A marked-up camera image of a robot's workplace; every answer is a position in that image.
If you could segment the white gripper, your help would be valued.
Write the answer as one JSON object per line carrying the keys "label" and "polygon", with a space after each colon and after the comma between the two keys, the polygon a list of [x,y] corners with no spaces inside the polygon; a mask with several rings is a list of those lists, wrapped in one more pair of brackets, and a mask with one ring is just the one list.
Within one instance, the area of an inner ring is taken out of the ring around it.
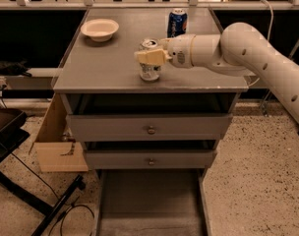
{"label": "white gripper", "polygon": [[219,34],[182,34],[160,39],[163,48],[134,53],[141,64],[161,66],[170,60],[177,68],[208,67],[220,59]]}

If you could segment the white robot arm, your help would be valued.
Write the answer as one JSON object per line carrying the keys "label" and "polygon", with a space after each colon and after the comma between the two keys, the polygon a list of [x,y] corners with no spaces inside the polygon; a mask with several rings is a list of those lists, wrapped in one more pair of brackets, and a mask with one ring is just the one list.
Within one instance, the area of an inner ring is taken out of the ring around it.
{"label": "white robot arm", "polygon": [[299,65],[279,53],[254,27],[234,23],[221,34],[182,34],[135,53],[145,65],[205,67],[229,76],[258,76],[299,124]]}

